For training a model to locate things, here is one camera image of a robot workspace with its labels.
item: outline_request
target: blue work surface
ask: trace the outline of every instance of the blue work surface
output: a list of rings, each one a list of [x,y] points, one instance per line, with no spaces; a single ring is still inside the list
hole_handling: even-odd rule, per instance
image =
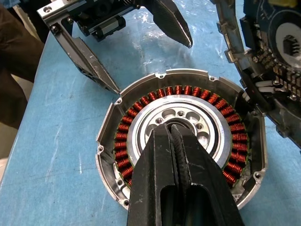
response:
[[[188,49],[153,23],[146,9],[125,16],[126,28],[97,43],[84,38],[125,88],[152,72],[197,68],[239,84],[224,56],[214,5],[175,1],[194,40]],[[237,8],[243,16],[242,5]],[[117,95],[78,72],[52,35],[0,185],[0,225],[124,226],[127,211],[106,191],[98,174],[95,137]],[[269,165],[255,197],[240,211],[247,226],[301,224],[301,155],[266,120]]]

